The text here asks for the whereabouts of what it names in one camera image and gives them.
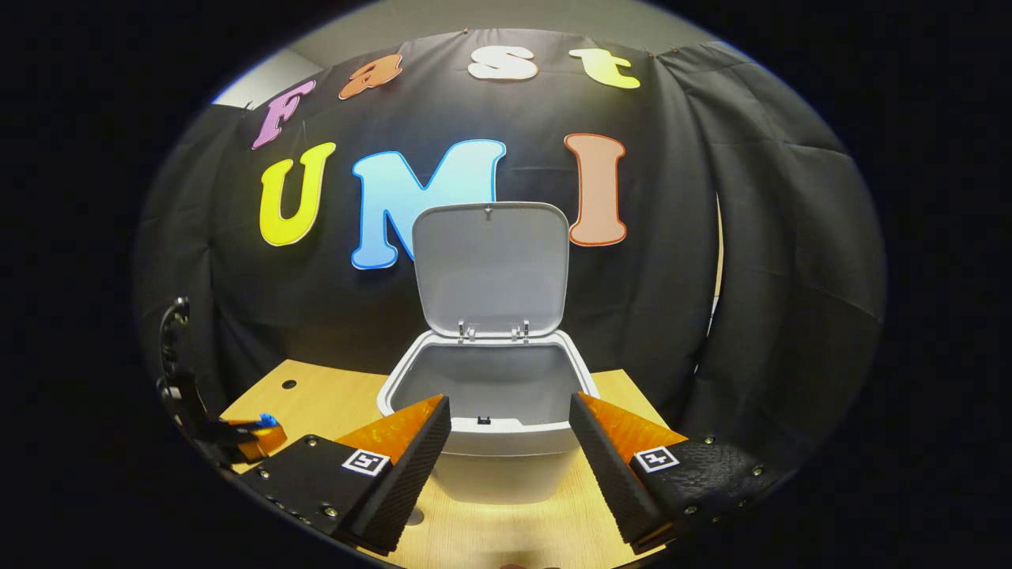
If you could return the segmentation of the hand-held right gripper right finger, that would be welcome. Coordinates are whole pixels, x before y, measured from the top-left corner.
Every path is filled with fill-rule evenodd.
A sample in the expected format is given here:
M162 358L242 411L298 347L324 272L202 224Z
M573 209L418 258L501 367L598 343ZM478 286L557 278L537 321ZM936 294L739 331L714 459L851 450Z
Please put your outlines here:
M766 490L766 464L752 454L680 435L584 392L572 394L568 424L636 554L726 525Z

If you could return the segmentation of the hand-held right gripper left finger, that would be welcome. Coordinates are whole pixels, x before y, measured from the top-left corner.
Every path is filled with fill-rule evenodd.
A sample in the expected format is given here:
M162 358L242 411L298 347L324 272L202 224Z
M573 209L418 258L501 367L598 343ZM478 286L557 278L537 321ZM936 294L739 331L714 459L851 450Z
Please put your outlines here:
M438 394L339 439L300 437L237 479L303 526L389 554L450 434L451 400Z

